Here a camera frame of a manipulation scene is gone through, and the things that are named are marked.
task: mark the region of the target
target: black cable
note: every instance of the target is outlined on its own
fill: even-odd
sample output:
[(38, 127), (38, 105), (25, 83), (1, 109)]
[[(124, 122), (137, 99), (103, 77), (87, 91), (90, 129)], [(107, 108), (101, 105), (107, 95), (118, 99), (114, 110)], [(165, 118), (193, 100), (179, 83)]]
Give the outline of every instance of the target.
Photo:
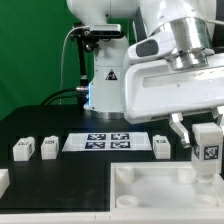
[(74, 98), (74, 97), (76, 97), (76, 95), (72, 95), (72, 96), (58, 96), (58, 97), (55, 97), (55, 98), (49, 100), (46, 105), (50, 105), (55, 100), (68, 99), (68, 98)]
[(47, 97), (40, 105), (45, 105), (49, 100), (51, 100), (55, 96), (62, 95), (63, 93), (75, 92), (75, 91), (76, 91), (75, 88), (63, 89), (61, 91), (58, 91), (56, 93), (51, 94), (49, 97)]

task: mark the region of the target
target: white plastic part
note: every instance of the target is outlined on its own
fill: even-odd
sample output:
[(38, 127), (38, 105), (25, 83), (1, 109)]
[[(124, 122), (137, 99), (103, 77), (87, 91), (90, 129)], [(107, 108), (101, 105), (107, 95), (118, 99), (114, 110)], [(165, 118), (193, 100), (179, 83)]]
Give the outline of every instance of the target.
[[(156, 43), (158, 44), (159, 48), (158, 53), (145, 57), (138, 56), (136, 48), (139, 45), (147, 43), (148, 41), (152, 40), (156, 41)], [(165, 55), (169, 55), (175, 49), (175, 47), (176, 47), (176, 41), (174, 39), (173, 33), (168, 31), (161, 31), (158, 34), (149, 37), (146, 40), (138, 42), (137, 44), (134, 44), (128, 48), (128, 51), (124, 59), (124, 71), (126, 72), (131, 65), (142, 62), (154, 61), (158, 58), (164, 57)]]
[(128, 185), (134, 182), (134, 168), (131, 166), (118, 167), (116, 169), (116, 182)]
[(166, 136), (153, 136), (153, 151), (156, 159), (170, 159), (171, 147)]
[(131, 66), (124, 80), (124, 115), (143, 123), (169, 114), (184, 116), (224, 104), (222, 55), (208, 57), (205, 69), (172, 71), (165, 60)]
[(209, 3), (208, 7), (211, 8), (205, 5), (204, 0), (139, 0), (139, 4), (148, 36), (170, 21), (187, 17), (204, 19), (208, 15), (215, 18), (216, 15), (216, 1)]
[(223, 132), (215, 123), (195, 124), (193, 132), (197, 145), (192, 152), (192, 165), (202, 182), (209, 181), (213, 174), (221, 173)]
[(178, 180), (183, 184), (193, 184), (196, 182), (197, 173), (193, 167), (181, 167), (178, 169)]
[(51, 136), (44, 139), (41, 145), (41, 157), (43, 160), (56, 159), (59, 150), (58, 137)]
[(128, 40), (124, 37), (100, 41), (99, 45), (94, 51), (94, 78), (89, 84), (89, 101), (84, 108), (102, 116), (123, 113), (121, 82), (124, 79), (123, 60)]
[(33, 137), (21, 138), (13, 147), (14, 161), (28, 161), (35, 151)]
[(123, 195), (116, 200), (117, 208), (136, 208), (138, 207), (138, 199), (131, 195)]
[(217, 206), (217, 200), (210, 195), (196, 195), (194, 203), (198, 208), (214, 208)]
[(6, 169), (0, 169), (0, 198), (9, 186), (9, 173)]
[(138, 0), (67, 0), (67, 5), (85, 25), (106, 24), (107, 17), (132, 18), (139, 7)]

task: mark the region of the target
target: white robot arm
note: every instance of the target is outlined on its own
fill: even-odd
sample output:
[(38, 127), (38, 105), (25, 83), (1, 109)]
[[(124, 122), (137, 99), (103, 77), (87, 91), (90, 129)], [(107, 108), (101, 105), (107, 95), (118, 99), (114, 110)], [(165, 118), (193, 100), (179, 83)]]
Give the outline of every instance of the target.
[[(87, 114), (100, 118), (124, 115), (132, 124), (170, 118), (170, 126), (184, 147), (190, 146), (190, 139), (180, 123), (183, 115), (213, 111), (214, 117), (219, 117), (219, 126), (224, 127), (223, 54), (215, 55), (211, 41), (214, 24), (210, 22), (216, 19), (216, 0), (67, 3), (90, 32), (95, 25), (98, 33), (100, 28), (102, 33), (116, 32), (118, 26), (106, 25), (108, 17), (135, 15), (136, 44), (129, 47), (125, 37), (99, 40), (94, 51), (95, 74), (89, 84), (89, 102), (84, 106)], [(205, 177), (219, 173), (223, 140), (220, 127), (214, 123), (196, 125), (193, 132), (198, 148), (193, 150), (192, 164), (198, 174)], [(217, 133), (219, 141), (212, 137)], [(212, 163), (202, 156), (206, 150), (219, 152)]]

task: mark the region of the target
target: block with black marking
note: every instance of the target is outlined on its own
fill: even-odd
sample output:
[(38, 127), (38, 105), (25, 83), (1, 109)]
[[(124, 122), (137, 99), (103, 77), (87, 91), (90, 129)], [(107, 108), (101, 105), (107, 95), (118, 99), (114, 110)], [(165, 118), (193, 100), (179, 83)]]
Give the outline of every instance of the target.
[(41, 145), (41, 157), (43, 160), (56, 159), (59, 150), (58, 137), (46, 137)]
[(13, 147), (14, 161), (28, 161), (35, 151), (33, 137), (21, 138)]

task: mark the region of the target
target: white block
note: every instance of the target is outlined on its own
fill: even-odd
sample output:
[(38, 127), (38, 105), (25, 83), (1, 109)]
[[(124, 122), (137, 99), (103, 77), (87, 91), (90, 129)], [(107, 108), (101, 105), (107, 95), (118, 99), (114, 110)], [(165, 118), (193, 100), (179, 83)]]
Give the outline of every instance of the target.
[(6, 169), (0, 170), (0, 198), (9, 186), (9, 173)]
[(170, 143), (166, 136), (153, 136), (153, 150), (156, 159), (170, 159)]
[(41, 145), (41, 157), (43, 160), (56, 159), (59, 150), (58, 137), (51, 136), (44, 139)]
[(13, 147), (14, 161), (28, 161), (35, 151), (33, 137), (21, 138)]
[(192, 165), (199, 176), (221, 173), (223, 132), (215, 123), (194, 124), (196, 145), (192, 151)]

